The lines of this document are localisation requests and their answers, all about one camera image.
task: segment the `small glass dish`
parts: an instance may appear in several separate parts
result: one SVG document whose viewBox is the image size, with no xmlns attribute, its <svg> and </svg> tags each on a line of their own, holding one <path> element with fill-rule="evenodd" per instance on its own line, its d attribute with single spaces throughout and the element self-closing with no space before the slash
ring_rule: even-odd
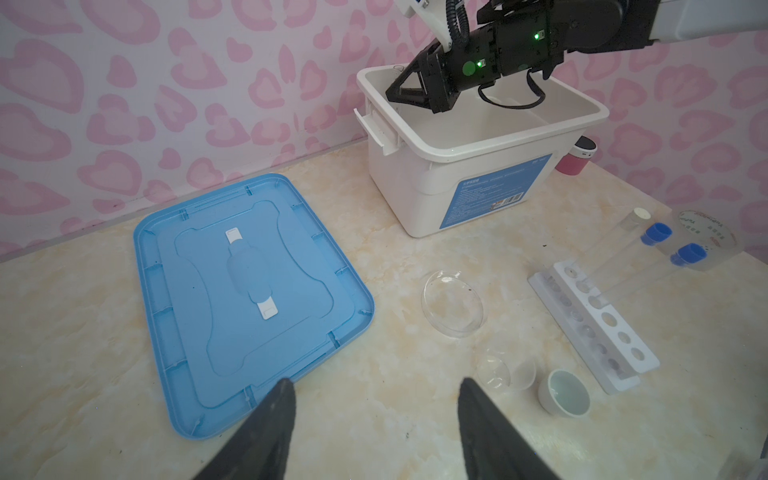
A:
<svg viewBox="0 0 768 480">
<path fill-rule="evenodd" d="M 432 326 L 456 339 L 471 335 L 485 323 L 480 295 L 462 272 L 434 272 L 424 285 L 422 309 Z"/>
<path fill-rule="evenodd" d="M 536 362 L 511 340 L 509 333 L 499 332 L 475 349 L 475 374 L 487 389 L 517 392 L 533 385 Z"/>
</svg>

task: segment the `white test tube rack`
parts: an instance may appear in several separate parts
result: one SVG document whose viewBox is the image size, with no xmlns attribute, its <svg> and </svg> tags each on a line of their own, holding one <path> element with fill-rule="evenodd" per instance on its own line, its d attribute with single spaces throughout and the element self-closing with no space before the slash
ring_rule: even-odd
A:
<svg viewBox="0 0 768 480">
<path fill-rule="evenodd" d="M 569 267 L 575 278 L 565 272 Z M 589 297 L 600 291 L 595 286 L 579 290 L 581 280 L 586 276 L 569 260 L 535 273 L 528 283 L 603 390 L 608 395 L 623 392 L 640 383 L 640 374 L 659 368 L 659 359 L 613 305 L 597 309 L 589 303 Z"/>
</svg>

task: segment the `plastic test tube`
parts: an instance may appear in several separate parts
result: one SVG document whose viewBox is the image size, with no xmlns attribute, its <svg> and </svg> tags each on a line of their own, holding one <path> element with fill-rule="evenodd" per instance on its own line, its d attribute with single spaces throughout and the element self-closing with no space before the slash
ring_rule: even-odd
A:
<svg viewBox="0 0 768 480">
<path fill-rule="evenodd" d="M 577 287 L 582 292 L 588 292 L 591 286 L 600 288 L 605 285 L 606 280 L 618 275 L 621 270 L 638 255 L 649 250 L 659 242 L 665 241 L 672 235 L 672 229 L 664 223 L 654 223 L 645 230 L 645 233 L 632 240 L 629 245 L 621 249 L 618 253 L 609 258 L 600 265 L 586 280 L 577 283 Z"/>
<path fill-rule="evenodd" d="M 627 244 L 633 234 L 636 235 L 637 228 L 650 220 L 650 213 L 644 208 L 637 207 L 633 209 L 621 222 L 617 223 L 611 231 L 605 234 L 595 245 L 589 247 L 582 253 L 565 272 L 571 277 L 576 278 L 578 273 L 573 266 L 578 266 L 587 276 L 600 266 L 601 260 L 605 255 L 618 251 Z"/>
<path fill-rule="evenodd" d="M 696 243 L 689 243 L 685 247 L 680 248 L 676 253 L 672 253 L 668 259 L 664 258 L 659 260 L 647 269 L 635 273 L 633 276 L 618 285 L 609 288 L 600 295 L 589 297 L 589 303 L 594 308 L 603 308 L 606 305 L 616 302 L 625 295 L 648 286 L 656 280 L 664 278 L 670 273 L 677 272 L 686 265 L 700 262 L 705 258 L 707 258 L 707 252 L 704 251 L 704 248 Z"/>
</svg>

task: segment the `blue plastic lid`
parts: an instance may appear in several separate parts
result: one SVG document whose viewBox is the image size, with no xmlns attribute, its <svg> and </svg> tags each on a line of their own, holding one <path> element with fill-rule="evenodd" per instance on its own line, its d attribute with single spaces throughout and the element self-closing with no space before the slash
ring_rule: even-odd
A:
<svg viewBox="0 0 768 480">
<path fill-rule="evenodd" d="M 170 421 L 189 439 L 218 435 L 373 317 L 370 292 L 282 175 L 156 212 L 134 244 Z"/>
<path fill-rule="evenodd" d="M 645 230 L 645 233 L 643 233 L 643 236 L 640 237 L 640 239 L 648 245 L 649 247 L 652 247 L 653 245 L 656 245 L 659 242 L 665 241 L 667 238 L 669 238 L 672 235 L 672 229 L 669 228 L 667 225 L 656 222 L 650 227 L 648 227 L 647 230 Z"/>
<path fill-rule="evenodd" d="M 691 265 L 707 258 L 707 251 L 698 243 L 689 243 L 670 256 L 670 262 L 677 266 Z"/>
</svg>

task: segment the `blue test tube cap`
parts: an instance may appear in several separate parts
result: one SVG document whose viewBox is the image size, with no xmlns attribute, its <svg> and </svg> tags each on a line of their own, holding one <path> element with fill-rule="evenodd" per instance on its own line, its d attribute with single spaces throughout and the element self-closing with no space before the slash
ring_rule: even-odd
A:
<svg viewBox="0 0 768 480">
<path fill-rule="evenodd" d="M 677 266 L 691 265 L 707 258 L 707 251 L 698 243 L 689 243 L 672 253 L 670 261 Z"/>
<path fill-rule="evenodd" d="M 665 241 L 671 235 L 672 235 L 671 228 L 669 228 L 667 225 L 661 222 L 656 222 L 650 227 L 648 227 L 648 230 L 645 230 L 645 233 L 643 233 L 643 236 L 640 237 L 640 240 L 642 240 L 643 243 L 645 243 L 649 247 L 652 247 L 653 245 L 656 245 L 659 242 Z"/>
</svg>

